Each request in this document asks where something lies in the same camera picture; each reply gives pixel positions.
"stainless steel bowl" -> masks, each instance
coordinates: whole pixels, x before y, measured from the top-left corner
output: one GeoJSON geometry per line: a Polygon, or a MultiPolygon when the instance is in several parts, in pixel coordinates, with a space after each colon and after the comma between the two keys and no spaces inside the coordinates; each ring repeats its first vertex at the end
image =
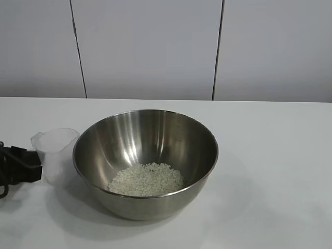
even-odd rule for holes
{"type": "Polygon", "coordinates": [[[166,110],[134,110],[105,118],[79,137],[73,154],[78,174],[96,198],[115,214],[135,220],[166,218],[188,205],[217,157],[217,141],[204,125],[166,110]],[[152,162],[179,170],[185,188],[153,197],[108,191],[118,171],[152,162]]]}

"bowl rim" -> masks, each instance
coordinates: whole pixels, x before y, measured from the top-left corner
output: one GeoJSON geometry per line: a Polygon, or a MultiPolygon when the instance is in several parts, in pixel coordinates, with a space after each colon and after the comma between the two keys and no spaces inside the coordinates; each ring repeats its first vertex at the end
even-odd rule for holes
{"type": "Polygon", "coordinates": [[[201,181],[203,181],[204,179],[206,179],[210,173],[213,171],[213,169],[215,168],[216,164],[217,164],[217,161],[218,161],[218,156],[219,156],[219,147],[218,147],[218,142],[217,142],[217,139],[215,138],[215,136],[213,135],[213,133],[205,126],[203,125],[201,122],[197,121],[196,119],[192,118],[192,117],[189,117],[185,114],[182,114],[182,113],[177,113],[177,112],[173,112],[171,110],[161,110],[161,109],[136,109],[136,110],[129,110],[129,111],[126,111],[126,112],[122,112],[122,113],[117,113],[117,114],[114,114],[114,115],[111,115],[111,116],[108,116],[106,118],[103,118],[99,121],[97,121],[96,123],[94,123],[93,125],[89,126],[80,136],[79,138],[77,139],[76,143],[75,143],[75,146],[74,146],[74,149],[73,149],[73,164],[74,164],[74,167],[75,167],[75,170],[77,171],[78,175],[80,177],[83,178],[83,180],[89,185],[89,186],[92,186],[94,188],[97,188],[98,190],[101,190],[102,192],[105,192],[105,193],[108,193],[108,194],[111,194],[111,195],[114,195],[114,196],[119,196],[119,197],[123,197],[123,198],[130,198],[130,199],[155,199],[155,198],[161,198],[161,197],[167,197],[167,196],[172,196],[172,195],[175,195],[177,193],[181,193],[183,191],[186,191],[187,189],[199,184],[201,181]],[[174,192],[171,192],[171,193],[166,193],[166,194],[163,194],[163,195],[157,195],[157,196],[127,196],[127,195],[122,195],[122,194],[119,194],[119,193],[115,193],[115,192],[112,192],[112,191],[109,191],[107,189],[104,189],[104,188],[101,188],[99,186],[97,186],[96,184],[93,184],[91,183],[82,173],[81,171],[78,169],[77,167],[77,164],[76,164],[76,160],[75,160],[75,150],[76,150],[76,146],[78,144],[78,142],[80,141],[80,139],[83,137],[83,135],[85,133],[87,133],[91,128],[93,128],[94,126],[96,126],[97,124],[103,122],[104,120],[106,119],[109,119],[109,118],[113,118],[113,117],[116,117],[116,116],[119,116],[119,115],[124,115],[124,114],[127,114],[127,113],[135,113],[135,112],[140,112],[140,111],[143,111],[143,110],[152,110],[152,111],[159,111],[159,112],[168,112],[168,113],[173,113],[173,114],[176,114],[176,115],[182,115],[182,116],[185,116],[191,120],[193,120],[194,122],[198,123],[199,125],[203,126],[207,132],[212,136],[212,139],[215,143],[215,146],[216,146],[216,157],[215,157],[215,160],[213,162],[213,165],[212,167],[209,169],[209,171],[203,175],[198,181],[194,182],[193,184],[185,187],[185,188],[182,188],[178,191],[174,191],[174,192]]]}

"uncooked rice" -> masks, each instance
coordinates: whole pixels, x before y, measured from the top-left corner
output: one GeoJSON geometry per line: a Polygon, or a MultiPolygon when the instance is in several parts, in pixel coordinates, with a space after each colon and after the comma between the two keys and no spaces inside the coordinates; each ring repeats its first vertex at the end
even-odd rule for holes
{"type": "Polygon", "coordinates": [[[184,186],[179,170],[161,163],[138,164],[121,170],[108,183],[108,189],[126,196],[158,196],[175,192],[184,186]]]}

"white table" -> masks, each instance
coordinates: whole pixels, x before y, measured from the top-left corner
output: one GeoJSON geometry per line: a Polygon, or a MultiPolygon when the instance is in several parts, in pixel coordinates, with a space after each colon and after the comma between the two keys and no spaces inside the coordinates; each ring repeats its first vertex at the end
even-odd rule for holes
{"type": "Polygon", "coordinates": [[[332,104],[0,98],[0,141],[31,148],[37,132],[82,133],[141,108],[189,115],[218,140],[217,166],[188,207],[130,222],[108,215],[79,177],[68,189],[23,184],[0,200],[0,248],[332,248],[332,104]]]}

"measuring cup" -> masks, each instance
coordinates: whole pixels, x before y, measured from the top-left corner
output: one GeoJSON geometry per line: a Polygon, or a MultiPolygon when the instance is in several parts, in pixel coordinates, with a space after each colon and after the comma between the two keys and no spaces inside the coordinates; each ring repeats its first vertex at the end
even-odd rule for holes
{"type": "Polygon", "coordinates": [[[73,149],[79,133],[70,128],[39,132],[31,138],[43,165],[43,176],[53,186],[67,185],[77,174],[73,149]]]}

